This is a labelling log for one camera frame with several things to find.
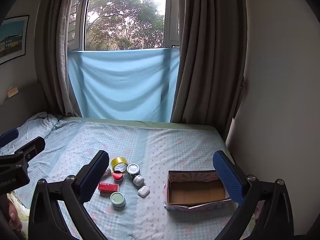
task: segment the light blue cloth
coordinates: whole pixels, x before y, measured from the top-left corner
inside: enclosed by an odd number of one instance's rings
[[[69,51],[83,117],[170,122],[179,49]]]

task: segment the wall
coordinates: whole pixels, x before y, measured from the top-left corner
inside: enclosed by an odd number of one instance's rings
[[[246,95],[227,146],[246,174],[284,179],[302,234],[320,212],[320,23],[305,0],[246,1]]]
[[[17,0],[6,17],[30,15],[26,37],[26,54],[0,65],[0,105],[6,99],[9,86],[22,89],[37,80],[34,36],[39,3],[40,0]]]

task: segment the tree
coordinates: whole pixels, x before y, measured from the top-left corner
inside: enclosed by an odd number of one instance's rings
[[[86,50],[161,48],[163,33],[153,0],[89,0]]]

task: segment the white container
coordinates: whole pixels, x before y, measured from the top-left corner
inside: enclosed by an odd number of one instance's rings
[[[125,197],[121,192],[112,193],[110,200],[115,207],[123,207],[126,203]]]
[[[106,169],[106,171],[104,172],[103,176],[107,176],[107,175],[110,174],[110,173],[111,173],[111,170],[110,170],[110,168],[108,167],[108,168]]]
[[[137,175],[140,175],[139,165],[136,163],[130,163],[127,167],[127,173],[134,179]]]
[[[141,187],[141,189],[138,190],[138,194],[141,197],[145,197],[146,195],[148,195],[150,192],[150,189],[147,186],[143,186]]]
[[[133,179],[133,183],[135,185],[137,185],[138,187],[141,186],[144,183],[144,177],[142,177],[141,175],[137,175],[134,179]]]

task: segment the metal screw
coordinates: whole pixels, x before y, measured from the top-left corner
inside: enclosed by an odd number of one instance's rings
[[[69,175],[68,177],[67,177],[67,179],[75,179],[76,178],[76,176],[75,175]]]
[[[44,182],[45,182],[45,180],[44,179],[40,179],[40,180],[38,180],[38,184],[40,185],[40,184],[44,184]]]
[[[283,185],[283,184],[284,184],[284,181],[283,181],[282,179],[278,179],[278,180],[277,180],[277,183],[278,183],[279,185]]]
[[[248,175],[248,181],[255,181],[257,178],[253,175]]]

